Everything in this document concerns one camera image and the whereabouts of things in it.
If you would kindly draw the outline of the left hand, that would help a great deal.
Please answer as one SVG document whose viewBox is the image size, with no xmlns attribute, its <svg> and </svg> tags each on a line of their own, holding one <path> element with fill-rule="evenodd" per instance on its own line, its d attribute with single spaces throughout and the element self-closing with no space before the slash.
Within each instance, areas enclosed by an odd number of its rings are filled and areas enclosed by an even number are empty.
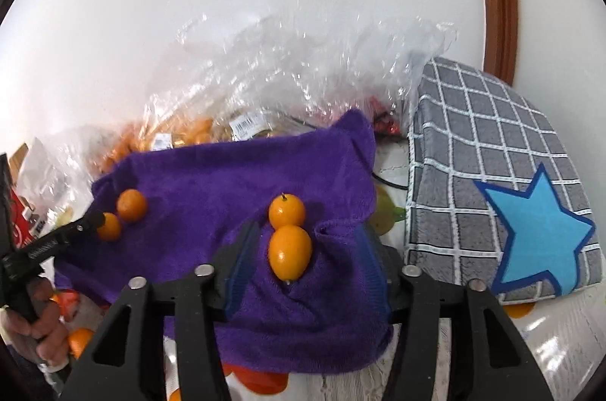
<svg viewBox="0 0 606 401">
<path fill-rule="evenodd" d="M 25 359 L 57 367 L 68 360 L 68 329 L 59 316 L 59 306 L 52 300 L 55 290 L 46 278 L 37 278 L 28 285 L 30 297 L 38 307 L 38 319 L 30 323 L 12 309 L 1 310 L 1 326 L 10 346 Z"/>
</svg>

